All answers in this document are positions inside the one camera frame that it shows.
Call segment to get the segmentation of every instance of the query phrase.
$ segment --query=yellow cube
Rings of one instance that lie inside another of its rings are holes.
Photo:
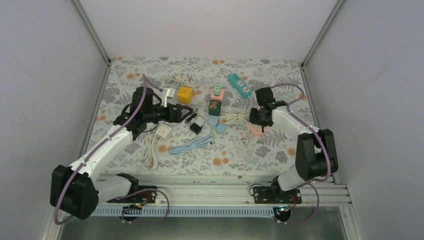
[[[190,104],[193,98],[193,90],[190,87],[182,86],[176,94],[178,101],[182,104]]]

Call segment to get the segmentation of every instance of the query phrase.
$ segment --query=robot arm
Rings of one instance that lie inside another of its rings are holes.
[[[295,167],[273,179],[271,188],[276,199],[285,198],[285,192],[297,189],[305,181],[327,174],[327,162],[321,145],[311,131],[321,138],[329,156],[331,173],[338,170],[334,135],[329,129],[304,126],[288,112],[285,101],[276,101],[270,87],[255,91],[260,109],[252,108],[249,122],[262,126],[273,124],[282,128],[286,134],[297,139]]]
[[[162,100],[153,93],[151,88],[146,88],[146,95],[140,110],[124,128],[111,137],[112,133],[117,131],[135,112],[136,106],[141,101],[142,92],[143,87],[136,89],[131,104],[124,107],[110,130],[92,149],[68,167],[59,165],[54,169],[50,188],[50,204],[52,206],[56,207],[65,184],[81,164],[84,165],[76,173],[60,205],[61,210],[72,216],[81,220],[86,219],[98,204],[139,190],[138,179],[124,173],[105,181],[97,182],[97,180],[112,159],[146,130],[147,123],[157,124],[159,121],[180,123],[193,113],[192,108],[180,104],[168,103],[166,107],[162,106]],[[153,105],[153,96],[158,98],[158,104]],[[182,110],[187,110],[187,113],[183,115]]]

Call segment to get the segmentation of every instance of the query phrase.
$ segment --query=green toy block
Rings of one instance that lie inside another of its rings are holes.
[[[222,102],[218,100],[210,100],[209,102],[209,115],[219,116],[221,114]]]
[[[219,85],[219,84],[215,85],[215,89],[213,90],[213,94],[215,96],[219,96],[221,94],[221,85]]]

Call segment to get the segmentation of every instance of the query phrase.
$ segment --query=metal frame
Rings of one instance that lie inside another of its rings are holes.
[[[84,136],[84,140],[82,141],[78,156],[82,156],[87,152],[87,148],[90,142],[90,136],[92,134],[94,123],[96,122],[97,112],[100,108],[100,103],[102,102],[103,93],[105,92],[106,83],[108,82],[109,73],[111,72],[111,66],[109,65],[104,73],[103,80],[101,81],[100,89],[97,93],[97,99],[95,100],[94,109],[90,116],[90,121],[87,127],[87,131]]]
[[[354,207],[340,206],[339,209],[347,240],[363,240],[364,237],[362,236]]]
[[[346,2],[346,0],[337,0],[335,3],[333,9],[331,10],[330,15],[328,16],[327,20],[324,23],[324,26],[322,26],[321,31],[319,32],[318,36],[316,36],[315,41],[312,44],[312,47],[309,49],[305,59],[303,60],[303,67],[306,67],[311,60],[312,56],[314,55],[315,51],[317,50],[318,46],[321,43],[321,40],[324,38],[324,36],[327,33],[327,30],[329,29],[330,25],[332,24],[334,18],[337,16],[337,14],[340,12],[340,9],[342,8],[343,4]]]
[[[301,75],[305,86],[306,94],[311,108],[314,123],[320,126],[317,112],[309,89],[308,80],[305,73],[305,67],[308,65],[311,57],[319,46],[321,40],[325,36],[329,26],[340,11],[346,0],[338,0],[334,5],[331,14],[328,16],[324,26],[316,37],[312,47],[310,48],[301,67]],[[105,72],[100,90],[97,96],[95,107],[90,116],[90,123],[87,128],[82,146],[80,148],[80,156],[82,156],[88,147],[90,135],[94,127],[94,122],[101,99],[105,90],[106,82],[111,70],[110,59],[99,40],[99,37],[90,23],[90,20],[84,11],[79,0],[72,0],[75,9],[79,13],[87,31],[92,37],[103,60],[108,65]],[[99,180],[108,179],[112,175],[101,175]],[[171,209],[173,212],[170,217],[269,217],[267,214],[272,207],[278,207],[275,204],[255,205],[254,197],[248,192],[249,186],[253,183],[269,185],[273,176],[243,176],[238,179],[235,176],[168,176],[168,175],[136,175],[143,185],[155,185],[158,189],[163,190],[171,201]],[[363,239],[355,211],[352,206],[351,198],[346,185],[336,184],[337,177],[333,175],[327,182],[316,182],[314,185],[319,193],[320,206],[338,206],[343,219],[344,228],[347,238]],[[317,203],[314,190],[310,186],[304,186],[300,189],[303,203],[299,207],[311,207]],[[97,207],[93,216],[101,216],[107,214],[115,214],[116,209],[121,209],[125,204],[109,203]],[[162,214],[166,206],[165,198],[162,195],[156,197],[155,204],[145,206],[141,216],[157,217]],[[53,221],[55,208],[51,207],[46,224],[41,233],[40,239],[53,240],[57,239],[61,226],[55,225]]]
[[[100,175],[99,180],[113,178],[114,175]],[[270,185],[272,176],[251,176],[238,179],[235,176],[162,176],[134,175],[139,184],[156,186],[168,196],[174,207],[280,207],[280,204],[255,204],[249,193],[253,183]],[[316,182],[320,206],[352,206],[346,185],[333,182]],[[315,191],[310,186],[300,189],[302,204],[298,206],[314,207],[317,204]],[[158,194],[151,206],[166,206],[165,198]],[[107,203],[103,206],[125,206],[119,203]]]
[[[81,17],[81,20],[85,25],[85,28],[87,29],[92,40],[94,41],[94,44],[97,47],[98,52],[102,56],[106,65],[109,66],[110,65],[110,58],[108,57],[108,54],[106,53],[106,50],[103,47],[102,42],[99,39],[99,36],[97,35],[96,31],[94,30],[94,27],[91,24],[89,17],[87,16],[86,12],[84,11],[83,6],[81,5],[79,0],[71,0],[71,1],[72,1],[73,5],[75,6],[75,9],[78,12],[79,16]]]

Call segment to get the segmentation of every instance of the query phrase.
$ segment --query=white power adapter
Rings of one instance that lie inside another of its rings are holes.
[[[166,140],[170,137],[171,130],[172,128],[170,126],[161,123],[154,134],[156,134],[156,136],[160,137],[161,139]]]
[[[172,99],[175,94],[175,89],[172,87],[162,89],[163,106],[167,107],[167,99]]]

